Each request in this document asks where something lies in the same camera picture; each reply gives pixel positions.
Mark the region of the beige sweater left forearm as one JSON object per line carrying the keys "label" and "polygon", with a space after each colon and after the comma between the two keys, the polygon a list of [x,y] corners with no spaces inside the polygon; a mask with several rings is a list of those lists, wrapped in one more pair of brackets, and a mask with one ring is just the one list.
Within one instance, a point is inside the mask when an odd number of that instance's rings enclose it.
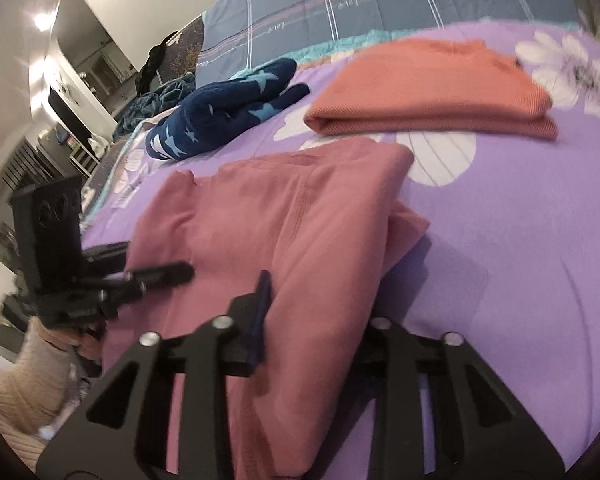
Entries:
{"label": "beige sweater left forearm", "polygon": [[46,442],[38,430],[50,425],[66,403],[72,357],[48,344],[31,318],[23,346],[7,370],[0,370],[0,434],[35,470]]}

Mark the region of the left hand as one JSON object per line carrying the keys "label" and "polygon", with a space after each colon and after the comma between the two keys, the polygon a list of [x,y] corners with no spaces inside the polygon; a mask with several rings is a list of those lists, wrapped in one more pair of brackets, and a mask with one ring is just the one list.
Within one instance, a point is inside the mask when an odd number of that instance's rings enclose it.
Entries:
{"label": "left hand", "polygon": [[53,347],[68,351],[76,350],[79,356],[93,362],[102,359],[102,342],[93,335],[76,328],[46,328],[40,320],[35,320],[38,334]]}

